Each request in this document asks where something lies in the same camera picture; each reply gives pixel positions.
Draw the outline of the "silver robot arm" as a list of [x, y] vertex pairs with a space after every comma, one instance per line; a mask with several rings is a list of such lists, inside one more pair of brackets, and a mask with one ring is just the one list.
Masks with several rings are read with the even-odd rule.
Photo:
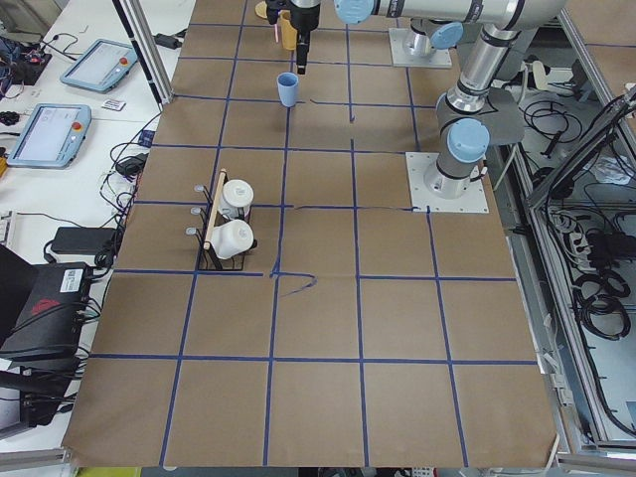
[[455, 47], [463, 33], [463, 24], [457, 21], [411, 18], [403, 48], [409, 55], [423, 58]]
[[555, 17], [563, 1], [336, 1], [340, 21], [358, 25], [372, 16], [408, 18], [410, 30], [436, 50], [456, 46], [465, 25], [479, 24], [479, 35], [456, 84], [436, 105], [442, 148], [423, 181], [435, 196], [454, 200], [468, 188], [471, 174], [492, 144], [480, 119], [493, 80], [519, 36]]

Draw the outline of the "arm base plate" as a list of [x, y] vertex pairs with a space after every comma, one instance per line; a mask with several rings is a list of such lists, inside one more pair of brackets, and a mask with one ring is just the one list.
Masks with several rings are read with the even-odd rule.
[[407, 152], [411, 208], [419, 213], [488, 214], [483, 180], [477, 167], [464, 179], [450, 179], [437, 168], [438, 153]]
[[394, 67], [450, 69], [452, 61], [448, 50], [432, 47], [429, 38], [406, 28], [389, 29]]

